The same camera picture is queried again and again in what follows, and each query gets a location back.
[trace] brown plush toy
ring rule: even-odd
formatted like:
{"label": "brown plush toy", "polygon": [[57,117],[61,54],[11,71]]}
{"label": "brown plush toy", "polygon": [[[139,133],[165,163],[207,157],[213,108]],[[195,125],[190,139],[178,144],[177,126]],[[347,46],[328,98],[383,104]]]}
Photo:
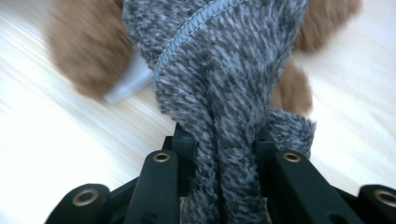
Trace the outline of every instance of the brown plush toy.
{"label": "brown plush toy", "polygon": [[[321,49],[328,38],[356,14],[361,0],[309,0],[294,49]],[[149,76],[140,77],[131,61],[137,57],[122,19],[122,0],[58,0],[48,29],[49,51],[55,65],[77,91],[101,99],[127,74],[129,93],[147,85]],[[307,77],[292,60],[273,92],[272,105],[300,115],[312,108]]]}

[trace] wooden floor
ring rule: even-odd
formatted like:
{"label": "wooden floor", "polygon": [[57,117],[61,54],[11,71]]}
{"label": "wooden floor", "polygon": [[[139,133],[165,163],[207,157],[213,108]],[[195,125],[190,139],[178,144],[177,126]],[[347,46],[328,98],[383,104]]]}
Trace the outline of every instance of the wooden floor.
{"label": "wooden floor", "polygon": [[[115,105],[85,99],[48,58],[50,0],[0,1],[0,223],[43,223],[71,189],[139,175],[175,123],[150,87]],[[396,2],[363,1],[320,53],[295,55],[314,93],[312,162],[336,187],[396,189]]]}

